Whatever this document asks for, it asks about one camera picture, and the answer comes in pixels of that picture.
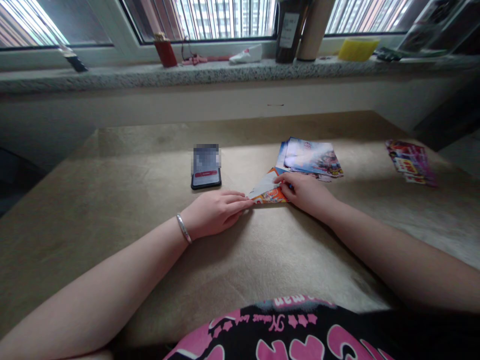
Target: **hand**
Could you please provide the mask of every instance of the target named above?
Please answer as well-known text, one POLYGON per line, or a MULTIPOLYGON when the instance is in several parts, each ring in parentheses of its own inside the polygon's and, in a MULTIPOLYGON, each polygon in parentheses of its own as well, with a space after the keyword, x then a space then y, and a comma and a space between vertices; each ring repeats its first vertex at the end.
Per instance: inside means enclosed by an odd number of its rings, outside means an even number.
POLYGON ((328 214, 341 204, 320 181, 299 172, 284 172, 273 182, 281 183, 281 192, 292 204, 322 222, 326 222, 328 214))
POLYGON ((180 216, 193 241, 228 229, 253 204, 242 192, 208 191, 195 199, 180 216))

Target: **red container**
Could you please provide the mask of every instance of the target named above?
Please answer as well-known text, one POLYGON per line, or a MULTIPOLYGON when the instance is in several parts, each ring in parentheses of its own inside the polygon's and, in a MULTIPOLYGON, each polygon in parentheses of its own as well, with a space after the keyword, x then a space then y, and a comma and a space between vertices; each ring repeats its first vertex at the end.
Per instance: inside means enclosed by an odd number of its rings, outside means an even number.
POLYGON ((172 49, 172 44, 170 40, 165 37, 164 33, 155 34, 155 44, 156 52, 160 57, 161 63, 164 68, 172 68, 177 66, 177 59, 175 58, 174 50, 172 49))

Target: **wall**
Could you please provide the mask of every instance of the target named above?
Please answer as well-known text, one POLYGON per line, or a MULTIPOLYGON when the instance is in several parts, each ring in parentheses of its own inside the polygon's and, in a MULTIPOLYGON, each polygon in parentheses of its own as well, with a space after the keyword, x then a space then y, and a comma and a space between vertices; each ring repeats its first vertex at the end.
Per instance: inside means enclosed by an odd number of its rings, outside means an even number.
POLYGON ((0 147, 50 170, 101 127, 374 110, 408 132, 467 76, 312 79, 4 97, 0 147))

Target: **glass pane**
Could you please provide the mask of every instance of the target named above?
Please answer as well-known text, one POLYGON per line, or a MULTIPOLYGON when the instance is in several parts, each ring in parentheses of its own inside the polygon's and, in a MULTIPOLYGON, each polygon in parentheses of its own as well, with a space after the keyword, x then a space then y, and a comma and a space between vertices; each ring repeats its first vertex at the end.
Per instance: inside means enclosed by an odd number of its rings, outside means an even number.
POLYGON ((405 32, 429 0, 336 0, 326 34, 405 32))
POLYGON ((123 0, 144 43, 271 37, 276 0, 123 0))
POLYGON ((0 48, 109 45, 85 0, 0 0, 0 48))

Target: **smartphone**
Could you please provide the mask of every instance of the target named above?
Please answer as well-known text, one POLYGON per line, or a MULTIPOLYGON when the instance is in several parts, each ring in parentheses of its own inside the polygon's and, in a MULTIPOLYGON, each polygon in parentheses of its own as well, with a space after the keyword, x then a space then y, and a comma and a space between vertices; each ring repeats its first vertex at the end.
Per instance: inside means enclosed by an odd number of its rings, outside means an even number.
POLYGON ((193 149, 191 188, 193 190, 222 185, 218 144, 197 145, 193 149))

